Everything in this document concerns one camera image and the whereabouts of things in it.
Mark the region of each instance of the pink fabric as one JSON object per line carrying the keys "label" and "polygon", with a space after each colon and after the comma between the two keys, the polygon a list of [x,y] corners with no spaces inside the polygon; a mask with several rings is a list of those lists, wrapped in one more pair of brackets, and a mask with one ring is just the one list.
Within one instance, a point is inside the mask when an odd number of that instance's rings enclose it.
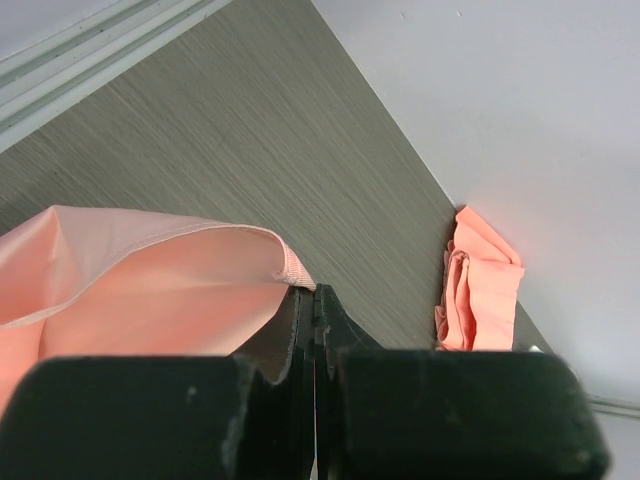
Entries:
{"label": "pink fabric", "polygon": [[51,207],[0,237],[0,414],[41,359],[226,355],[315,289],[275,233],[135,210]]}
{"label": "pink fabric", "polygon": [[456,221],[435,312],[438,341],[446,350],[510,350],[524,275],[520,257],[471,208]]}

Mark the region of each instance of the table surface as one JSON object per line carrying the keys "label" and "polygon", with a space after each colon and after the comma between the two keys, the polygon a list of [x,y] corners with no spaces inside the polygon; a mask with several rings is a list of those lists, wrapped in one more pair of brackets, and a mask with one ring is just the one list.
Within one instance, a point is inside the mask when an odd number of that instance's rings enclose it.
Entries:
{"label": "table surface", "polygon": [[51,204],[271,228],[384,346],[433,345],[455,208],[309,0],[235,0],[2,153],[0,233]]}

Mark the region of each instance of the white trim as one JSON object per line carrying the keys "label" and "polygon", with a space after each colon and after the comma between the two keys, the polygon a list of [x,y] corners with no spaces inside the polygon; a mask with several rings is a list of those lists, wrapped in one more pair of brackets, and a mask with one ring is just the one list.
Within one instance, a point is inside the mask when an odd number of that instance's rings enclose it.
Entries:
{"label": "white trim", "polygon": [[[230,1],[156,0],[150,5],[143,2],[147,5],[141,10],[132,8],[139,6],[140,2],[123,0],[114,5],[119,8],[107,9],[111,10],[110,15],[105,11],[96,14],[100,16],[100,22],[96,21],[95,16],[86,20],[91,22],[84,25],[90,24],[92,29],[102,29],[101,25],[105,25],[105,22],[109,27],[93,35],[86,35],[83,27],[85,41],[76,45],[73,42],[75,37],[65,31],[49,39],[49,47],[53,47],[49,50],[38,44],[0,62],[0,73],[7,72],[5,75],[11,74],[4,68],[9,65],[5,62],[9,61],[15,67],[13,71],[24,71],[22,76],[0,88],[0,152]],[[77,33],[78,25],[71,29]],[[35,62],[29,70],[29,62],[49,54],[70,40],[71,48],[50,55],[52,58],[47,62]]]}

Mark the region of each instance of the pink cloth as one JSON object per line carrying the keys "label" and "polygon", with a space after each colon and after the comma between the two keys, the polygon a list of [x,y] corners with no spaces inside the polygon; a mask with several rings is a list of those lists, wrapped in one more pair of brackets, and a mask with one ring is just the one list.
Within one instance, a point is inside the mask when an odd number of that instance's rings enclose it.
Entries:
{"label": "pink cloth", "polygon": [[0,414],[36,362],[227,355],[315,289],[275,233],[135,210],[51,207],[0,237]]}
{"label": "pink cloth", "polygon": [[446,350],[510,350],[524,275],[520,257],[471,208],[456,221],[435,312],[438,342]]}

